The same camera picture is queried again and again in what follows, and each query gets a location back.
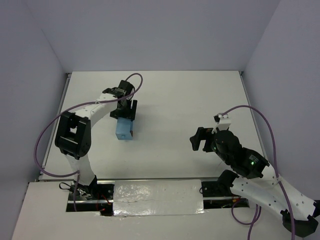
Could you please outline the blue wooden drawer box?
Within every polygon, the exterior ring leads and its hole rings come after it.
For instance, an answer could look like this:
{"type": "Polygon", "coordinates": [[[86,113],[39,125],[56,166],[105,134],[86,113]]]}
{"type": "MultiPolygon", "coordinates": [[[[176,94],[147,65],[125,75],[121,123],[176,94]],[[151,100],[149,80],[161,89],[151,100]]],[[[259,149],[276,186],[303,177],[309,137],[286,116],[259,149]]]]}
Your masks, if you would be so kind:
{"type": "Polygon", "coordinates": [[[134,122],[127,118],[119,117],[116,123],[115,134],[118,140],[132,140],[133,139],[133,125],[134,122]]]}

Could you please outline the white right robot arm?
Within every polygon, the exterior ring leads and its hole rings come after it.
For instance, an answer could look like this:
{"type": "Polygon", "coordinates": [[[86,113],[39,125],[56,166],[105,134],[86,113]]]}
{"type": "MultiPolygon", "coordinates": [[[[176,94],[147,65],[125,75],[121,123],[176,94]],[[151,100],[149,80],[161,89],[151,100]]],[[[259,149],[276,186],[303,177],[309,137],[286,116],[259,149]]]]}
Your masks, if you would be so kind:
{"type": "Polygon", "coordinates": [[[241,196],[267,209],[282,220],[283,226],[298,237],[313,234],[319,223],[320,202],[308,198],[276,175],[274,167],[258,152],[243,147],[229,130],[199,127],[190,137],[193,151],[215,153],[230,169],[224,170],[216,185],[202,186],[202,193],[241,196]]]}

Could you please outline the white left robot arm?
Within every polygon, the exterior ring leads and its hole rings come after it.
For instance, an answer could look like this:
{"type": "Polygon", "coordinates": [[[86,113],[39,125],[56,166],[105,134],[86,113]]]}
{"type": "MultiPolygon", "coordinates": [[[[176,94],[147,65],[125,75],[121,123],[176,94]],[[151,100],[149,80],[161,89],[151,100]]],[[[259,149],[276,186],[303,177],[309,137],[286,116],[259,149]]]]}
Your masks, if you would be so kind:
{"type": "Polygon", "coordinates": [[[79,172],[75,178],[77,189],[84,195],[95,196],[99,191],[88,152],[92,145],[91,130],[106,115],[116,119],[115,135],[118,140],[133,139],[133,125],[138,102],[133,99],[135,87],[121,80],[117,87],[107,88],[96,101],[75,112],[60,116],[55,146],[66,156],[71,169],[79,172]]]}

